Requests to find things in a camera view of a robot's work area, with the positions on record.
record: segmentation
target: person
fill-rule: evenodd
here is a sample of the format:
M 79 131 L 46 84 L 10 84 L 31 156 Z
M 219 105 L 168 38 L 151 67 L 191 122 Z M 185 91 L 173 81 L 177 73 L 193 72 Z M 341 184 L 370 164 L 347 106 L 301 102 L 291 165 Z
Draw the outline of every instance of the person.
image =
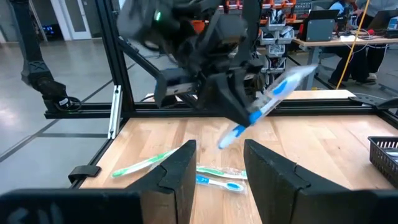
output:
M 349 14 L 360 14 L 361 11 L 354 11 L 351 3 L 354 3 L 355 0 L 336 0 L 330 6 L 329 10 L 339 10 L 339 15 L 344 13 L 345 9 L 348 8 Z M 352 22 L 349 20 L 348 27 L 352 28 Z M 350 52 L 350 48 L 348 46 L 341 47 L 327 47 L 325 49 L 328 53 L 336 54 L 341 57 L 341 60 L 338 62 L 336 70 L 331 74 L 329 79 L 329 83 L 332 85 L 337 85 L 341 75 L 343 74 L 346 61 L 348 59 L 348 55 Z M 344 74 L 343 81 L 348 81 L 349 75 L 353 77 L 353 80 L 356 80 L 357 84 L 360 85 L 374 85 L 376 82 L 374 81 L 374 77 L 369 76 L 369 69 L 366 61 L 366 49 L 363 46 L 356 46 L 353 50 L 352 58 L 350 59 L 350 63 L 347 66 L 346 73 Z
M 358 9 L 364 10 L 366 6 L 366 0 L 357 0 L 356 5 Z M 367 29 L 376 16 L 377 12 L 381 10 L 395 10 L 398 9 L 398 0 L 370 0 L 368 10 L 366 11 L 365 18 L 363 20 L 362 28 Z M 357 23 L 361 21 L 362 15 L 358 17 Z M 373 45 L 368 48 L 368 68 L 369 74 L 377 78 L 376 73 L 379 71 L 380 65 L 383 62 L 384 56 L 387 51 L 387 45 Z

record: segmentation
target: table leg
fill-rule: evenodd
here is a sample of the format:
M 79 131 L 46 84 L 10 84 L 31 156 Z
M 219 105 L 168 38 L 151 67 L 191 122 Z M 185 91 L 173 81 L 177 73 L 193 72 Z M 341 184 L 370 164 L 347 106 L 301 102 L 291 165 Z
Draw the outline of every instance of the table leg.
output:
M 310 54 L 308 55 L 307 65 L 318 64 L 319 63 L 319 47 L 310 48 Z M 316 71 L 313 71 L 309 76 L 307 76 L 301 86 L 301 90 L 311 90 L 313 79 Z

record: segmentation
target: black cable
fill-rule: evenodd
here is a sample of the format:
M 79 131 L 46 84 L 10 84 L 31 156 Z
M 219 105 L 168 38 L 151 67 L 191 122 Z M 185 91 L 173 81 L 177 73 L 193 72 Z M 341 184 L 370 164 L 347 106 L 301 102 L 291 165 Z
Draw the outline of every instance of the black cable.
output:
M 56 103 L 56 104 L 55 104 L 55 107 L 56 107 L 59 111 L 61 111 L 61 112 L 76 112 L 76 111 L 78 111 L 78 110 L 81 109 L 81 101 L 80 101 L 78 98 L 72 97 L 72 96 L 67 96 L 67 97 L 65 97 L 65 98 L 68 99 L 72 105 L 77 105 L 77 108 L 65 110 L 65 109 L 62 109 L 62 108 L 58 105 L 58 103 Z
M 149 95 L 149 96 L 145 96 L 142 100 L 140 100 L 140 102 L 144 102 L 144 101 L 148 100 L 149 98 L 153 98 L 153 97 L 155 97 L 154 94 Z

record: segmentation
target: door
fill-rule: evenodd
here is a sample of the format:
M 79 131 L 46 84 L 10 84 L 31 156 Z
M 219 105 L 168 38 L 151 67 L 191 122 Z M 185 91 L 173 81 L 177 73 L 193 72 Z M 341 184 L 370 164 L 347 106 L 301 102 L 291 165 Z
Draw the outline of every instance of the door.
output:
M 85 10 L 81 0 L 61 0 L 73 40 L 90 39 Z

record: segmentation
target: computer monitor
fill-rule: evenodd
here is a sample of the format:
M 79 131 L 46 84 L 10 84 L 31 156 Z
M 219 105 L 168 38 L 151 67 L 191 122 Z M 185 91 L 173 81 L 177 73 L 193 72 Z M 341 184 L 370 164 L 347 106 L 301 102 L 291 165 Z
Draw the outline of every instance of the computer monitor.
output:
M 379 11 L 370 23 L 368 29 L 385 30 L 388 27 L 390 19 L 395 16 L 398 16 L 398 10 Z

